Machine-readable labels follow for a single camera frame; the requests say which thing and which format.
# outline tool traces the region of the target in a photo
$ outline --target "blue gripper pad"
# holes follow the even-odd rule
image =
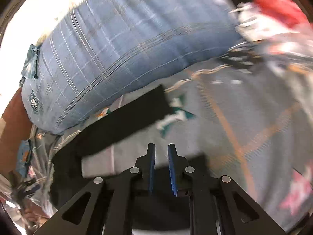
[[[187,182],[183,178],[183,172],[188,165],[185,157],[177,155],[175,144],[169,144],[167,148],[167,156],[170,169],[170,178],[172,190],[175,196],[179,191],[186,190]]]
[[[147,154],[138,157],[135,167],[139,168],[142,172],[142,181],[140,189],[148,192],[152,192],[153,189],[153,176],[154,176],[154,163],[156,158],[155,145],[149,143]]]
[[[174,149],[173,147],[171,147],[172,144],[168,145],[167,148],[167,157],[168,157],[168,162],[169,162],[169,169],[170,169],[170,178],[171,178],[171,184],[172,184],[172,191],[174,193],[174,195],[177,195],[177,186],[176,186],[176,176],[175,176],[175,167],[174,167],[174,161],[173,161],[173,152],[176,152],[176,148],[174,145]]]

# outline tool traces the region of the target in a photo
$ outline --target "orange stripe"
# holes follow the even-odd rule
[[[276,123],[272,126],[265,128],[260,133],[258,133],[248,144],[243,147],[244,154],[248,154],[260,148],[270,137],[273,137],[277,132],[280,132],[290,121],[290,117],[293,113],[300,110],[301,105],[295,102],[290,108],[284,110],[280,116],[277,118]],[[227,165],[236,160],[236,156],[222,155],[216,156],[210,159],[211,169],[220,169],[221,167]]]
[[[300,67],[299,65],[297,64],[289,64],[288,66],[288,70],[290,71],[293,71],[293,72],[296,72],[296,73],[299,73],[299,74],[302,74],[302,75],[308,75],[310,74],[311,72],[308,71],[307,69],[303,68],[303,67]]]
[[[241,169],[243,171],[243,174],[244,174],[246,182],[247,182],[248,192],[251,195],[251,197],[256,200],[257,199],[257,192],[255,189],[253,177],[252,177],[251,172],[249,170],[248,163],[247,163],[247,160],[245,159],[242,147],[240,146],[240,144],[239,144],[230,124],[228,123],[226,117],[224,116],[222,110],[219,108],[219,106],[217,105],[215,100],[209,94],[209,91],[203,86],[202,81],[201,81],[201,77],[197,76],[196,79],[198,79],[200,85],[205,90],[206,98],[210,102],[213,111],[215,112],[216,116],[218,117],[222,127],[224,128],[224,130],[226,132],[226,135],[227,135],[230,143],[232,144],[232,146],[234,148],[235,155],[240,162]]]

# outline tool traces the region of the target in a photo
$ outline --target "red fabric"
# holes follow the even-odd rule
[[[309,24],[308,19],[292,0],[254,0],[263,14],[273,17],[289,28],[298,24]]]

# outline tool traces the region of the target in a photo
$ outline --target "pink floral pattern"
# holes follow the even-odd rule
[[[280,208],[289,209],[292,216],[296,215],[303,202],[307,200],[313,192],[311,185],[312,178],[313,161],[306,165],[306,170],[303,175],[294,170],[289,194],[280,204]]]

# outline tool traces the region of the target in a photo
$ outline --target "white light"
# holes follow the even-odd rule
[[[5,201],[5,203],[10,206],[11,208],[15,208],[15,204],[13,204],[12,202],[9,202],[9,201]]]
[[[26,230],[22,227],[20,227],[18,224],[14,223],[16,228],[19,230],[19,232],[22,234],[22,235],[26,235]]]

